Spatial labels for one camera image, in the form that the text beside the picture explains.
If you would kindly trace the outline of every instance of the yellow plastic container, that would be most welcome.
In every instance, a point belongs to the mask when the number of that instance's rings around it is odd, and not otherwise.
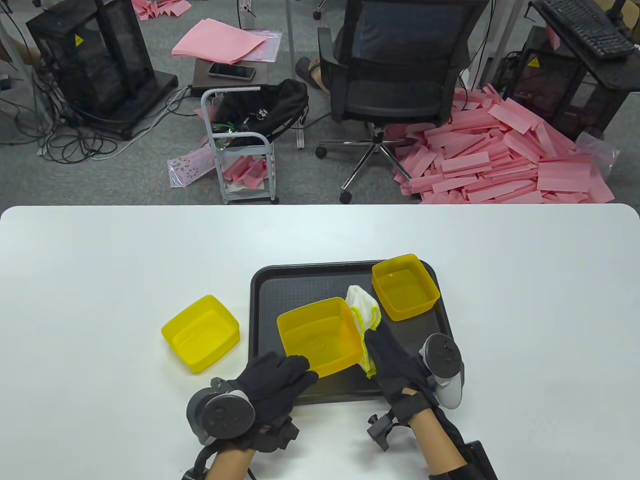
[[[438,287],[415,255],[380,262],[372,273],[373,288],[394,322],[425,313],[440,298]]]
[[[207,295],[171,319],[162,335],[191,371],[200,373],[240,341],[240,327],[217,298]]]
[[[305,356],[320,378],[357,364],[362,356],[360,334],[344,298],[296,308],[277,322],[287,356]]]

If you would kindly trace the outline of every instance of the black bag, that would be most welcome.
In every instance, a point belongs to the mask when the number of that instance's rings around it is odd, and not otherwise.
[[[222,98],[216,114],[217,124],[230,124],[235,131],[258,132],[271,143],[297,120],[304,121],[309,105],[307,85],[286,79],[279,85],[266,85],[254,92],[230,92]],[[234,138],[230,147],[261,145],[257,138]]]

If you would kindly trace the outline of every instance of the floor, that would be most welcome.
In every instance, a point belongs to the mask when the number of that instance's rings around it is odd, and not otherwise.
[[[170,51],[181,36],[200,19],[211,17],[237,24],[233,0],[193,0],[193,7],[183,16],[161,17],[141,23],[147,48],[157,70],[177,74],[180,85],[187,85],[193,73],[193,59],[172,58]],[[30,2],[10,2],[17,10],[16,21],[24,22],[38,14]],[[320,21],[312,18],[313,0],[292,2],[296,56],[316,54],[316,28],[342,24],[345,0],[329,0]],[[286,32],[284,0],[257,0],[253,9],[256,28]],[[3,24],[10,30],[5,15]],[[475,52],[486,31],[485,12],[470,38]],[[509,43],[509,50],[521,48],[531,22],[520,19]],[[11,70],[0,62],[0,73]],[[289,77],[289,50],[283,39],[278,62],[269,66],[269,81],[277,83]],[[0,94],[14,102],[29,102],[29,92],[16,88]],[[198,107],[196,99],[186,100],[181,111]],[[310,89],[309,120],[329,111],[329,98]],[[640,209],[640,95],[630,95],[605,132],[608,142],[621,150],[609,177],[609,185],[617,201]],[[365,134],[362,124],[337,124],[329,118],[305,131],[307,147],[296,149],[295,135],[285,133],[276,142],[277,193],[283,204],[334,204],[338,202],[340,185],[353,169],[359,152],[330,152],[319,160],[314,145],[321,138],[357,139]],[[0,143],[19,139],[9,118],[0,115]],[[33,145],[0,146],[0,212],[14,205],[147,205],[147,204],[220,204],[221,196],[215,174],[208,174],[186,188],[170,188],[166,161],[196,148],[204,135],[199,118],[168,116],[149,135],[140,139],[119,156],[105,161],[85,161],[60,165],[44,161]],[[353,203],[389,204],[416,202],[400,194],[392,180],[384,158],[376,158],[357,178],[351,188]]]

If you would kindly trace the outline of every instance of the black glove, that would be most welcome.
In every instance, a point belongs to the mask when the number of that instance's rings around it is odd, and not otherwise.
[[[294,440],[298,429],[289,414],[298,396],[318,380],[303,356],[279,356],[275,352],[251,360],[236,380],[255,410],[251,428],[231,442],[241,449],[273,452]]]
[[[382,321],[377,330],[365,332],[365,343],[369,356],[376,366],[374,379],[378,382],[385,399],[389,402],[400,424],[406,424],[414,415],[431,408],[435,417],[456,447],[465,441],[460,431],[449,421],[438,406],[438,400],[429,387],[429,369],[418,356],[409,355],[400,345],[389,326]],[[402,393],[404,388],[416,390],[415,395]]]

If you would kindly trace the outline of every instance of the folded towel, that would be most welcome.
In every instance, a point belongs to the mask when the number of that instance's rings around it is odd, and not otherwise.
[[[380,325],[382,314],[378,302],[361,287],[352,285],[347,290],[347,305],[351,310],[351,315],[355,320],[356,327],[360,333],[360,341],[362,342],[362,358],[360,366],[366,373],[367,378],[371,378],[376,374],[376,366],[369,360],[369,353],[364,342],[364,333],[368,330],[375,330]]]

